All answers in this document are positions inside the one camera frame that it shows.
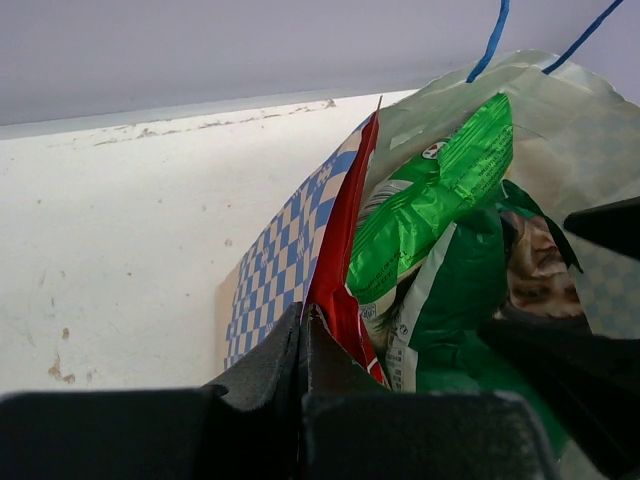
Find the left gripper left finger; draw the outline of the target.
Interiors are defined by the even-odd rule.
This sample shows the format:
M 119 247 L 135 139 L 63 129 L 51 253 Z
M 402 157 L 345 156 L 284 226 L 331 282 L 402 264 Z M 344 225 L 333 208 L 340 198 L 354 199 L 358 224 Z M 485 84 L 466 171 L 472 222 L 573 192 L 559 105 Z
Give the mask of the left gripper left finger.
M 201 387 L 4 396 L 2 478 L 294 478 L 301 314 Z

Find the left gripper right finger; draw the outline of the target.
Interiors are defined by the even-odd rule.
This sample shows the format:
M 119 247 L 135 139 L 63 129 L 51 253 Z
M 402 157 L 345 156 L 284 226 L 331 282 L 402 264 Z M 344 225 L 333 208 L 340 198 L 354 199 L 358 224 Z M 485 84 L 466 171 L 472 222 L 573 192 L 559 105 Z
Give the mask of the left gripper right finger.
M 306 307 L 300 352 L 307 479 L 556 479 L 549 440 L 510 392 L 393 393 Z

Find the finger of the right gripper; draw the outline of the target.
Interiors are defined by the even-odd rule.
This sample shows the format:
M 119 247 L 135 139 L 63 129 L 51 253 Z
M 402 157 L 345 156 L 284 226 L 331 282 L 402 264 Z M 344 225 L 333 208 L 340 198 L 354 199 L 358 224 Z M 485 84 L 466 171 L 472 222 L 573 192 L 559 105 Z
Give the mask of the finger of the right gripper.
M 639 259 L 639 198 L 634 197 L 569 214 L 565 230 L 616 254 Z
M 527 378 L 609 479 L 639 477 L 639 341 L 492 320 L 479 338 Z

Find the checkered paper bag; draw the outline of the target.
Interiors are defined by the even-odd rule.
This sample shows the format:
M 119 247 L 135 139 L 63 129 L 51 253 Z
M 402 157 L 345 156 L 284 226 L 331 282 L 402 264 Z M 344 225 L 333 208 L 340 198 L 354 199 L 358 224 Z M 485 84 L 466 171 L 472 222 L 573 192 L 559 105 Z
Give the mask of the checkered paper bag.
M 639 109 L 603 79 L 574 64 L 568 54 L 524 50 L 496 59 L 502 30 L 503 24 L 497 23 L 484 56 L 473 67 L 448 73 L 398 103 L 376 110 L 379 132 L 359 214 L 374 188 L 406 160 L 452 133 L 484 103 L 503 93 L 511 105 L 513 158 L 499 188 L 503 180 L 515 183 L 566 237 L 575 254 L 569 271 L 591 329 L 587 335 L 639 341 L 639 259 L 599 247 L 563 227 L 573 212 L 639 198 Z M 298 457 L 292 479 L 307 479 L 302 457 L 302 399 L 307 392 L 306 358 L 300 352 L 302 317 L 306 307 L 314 304 L 308 295 L 325 229 L 370 116 L 284 203 L 216 295 L 216 318 L 224 338 L 219 354 L 222 373 L 258 346 L 291 304 L 302 305 Z M 498 190 L 473 210 L 496 203 Z M 393 393 L 411 392 L 397 392 L 389 382 L 385 358 L 390 325 L 426 257 L 398 282 L 386 311 L 376 313 L 359 305 L 360 318 L 388 382 L 386 389 Z M 506 390 L 475 392 L 518 395 Z M 542 397 L 569 436 L 563 454 L 557 456 L 539 415 L 521 398 L 546 433 L 558 467 L 556 479 L 609 479 L 592 464 Z

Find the green Real chips bag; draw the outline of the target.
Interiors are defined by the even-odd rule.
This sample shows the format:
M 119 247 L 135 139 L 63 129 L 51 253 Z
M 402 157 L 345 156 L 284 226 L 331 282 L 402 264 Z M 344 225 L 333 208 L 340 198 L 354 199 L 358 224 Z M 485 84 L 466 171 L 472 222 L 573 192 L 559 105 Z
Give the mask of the green Real chips bag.
M 451 223 L 390 325 L 386 372 L 397 392 L 506 390 L 536 411 L 557 456 L 568 433 L 534 387 L 477 334 L 492 320 L 590 333 L 566 237 L 519 186 Z

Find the red Chuba chips bag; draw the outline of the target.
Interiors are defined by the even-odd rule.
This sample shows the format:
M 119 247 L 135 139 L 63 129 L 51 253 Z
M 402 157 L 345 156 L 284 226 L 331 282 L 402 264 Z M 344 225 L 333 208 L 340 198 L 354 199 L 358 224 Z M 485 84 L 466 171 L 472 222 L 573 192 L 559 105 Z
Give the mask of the red Chuba chips bag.
M 332 339 L 356 365 L 365 370 L 369 378 L 386 388 L 388 382 L 360 318 L 358 301 L 346 286 L 356 221 L 378 132 L 379 112 L 375 111 L 361 130 L 355 159 L 340 186 L 329 216 L 308 300 L 323 311 Z

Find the green Chuba cassava chips bag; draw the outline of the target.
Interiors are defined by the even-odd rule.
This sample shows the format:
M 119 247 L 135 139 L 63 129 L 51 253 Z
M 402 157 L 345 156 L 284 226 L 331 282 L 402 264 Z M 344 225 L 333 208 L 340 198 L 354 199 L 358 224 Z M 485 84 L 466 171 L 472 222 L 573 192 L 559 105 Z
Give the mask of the green Chuba cassava chips bag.
M 386 311 L 448 225 L 498 190 L 512 158 L 511 105 L 499 93 L 376 186 L 356 222 L 346 279 L 359 305 Z

